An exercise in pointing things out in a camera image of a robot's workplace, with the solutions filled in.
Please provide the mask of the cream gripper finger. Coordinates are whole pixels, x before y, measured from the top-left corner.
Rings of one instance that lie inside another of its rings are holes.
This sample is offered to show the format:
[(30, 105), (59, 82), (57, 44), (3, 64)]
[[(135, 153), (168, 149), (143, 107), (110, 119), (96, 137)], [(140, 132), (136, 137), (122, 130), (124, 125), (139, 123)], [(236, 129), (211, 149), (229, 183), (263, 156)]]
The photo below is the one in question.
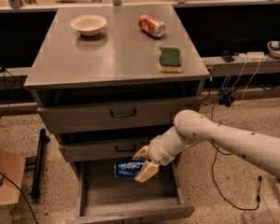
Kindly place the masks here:
[(134, 160), (146, 160), (148, 158), (148, 147), (144, 146), (141, 149), (139, 149), (134, 155)]
[(140, 173), (134, 178), (135, 181), (144, 183), (159, 171), (159, 165), (152, 161), (145, 161)]

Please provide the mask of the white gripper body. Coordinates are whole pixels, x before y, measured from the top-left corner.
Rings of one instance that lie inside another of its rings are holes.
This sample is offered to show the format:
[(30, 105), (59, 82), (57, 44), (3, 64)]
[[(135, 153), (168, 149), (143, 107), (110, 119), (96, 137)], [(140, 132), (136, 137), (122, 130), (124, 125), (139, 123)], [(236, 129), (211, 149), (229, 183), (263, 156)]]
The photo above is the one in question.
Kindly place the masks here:
[(147, 156), (150, 161), (161, 166), (168, 165), (175, 159), (175, 156), (165, 150), (159, 135), (150, 141), (147, 147)]

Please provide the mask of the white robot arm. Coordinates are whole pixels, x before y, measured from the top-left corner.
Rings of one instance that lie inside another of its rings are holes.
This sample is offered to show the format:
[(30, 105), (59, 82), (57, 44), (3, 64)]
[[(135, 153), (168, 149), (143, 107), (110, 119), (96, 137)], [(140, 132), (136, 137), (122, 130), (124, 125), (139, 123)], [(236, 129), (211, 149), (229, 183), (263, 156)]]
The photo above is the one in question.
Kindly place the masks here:
[(173, 127), (133, 156), (145, 161), (134, 179), (141, 183), (149, 180), (160, 167), (201, 141), (216, 144), (280, 179), (280, 138), (218, 124), (193, 110), (178, 112)]

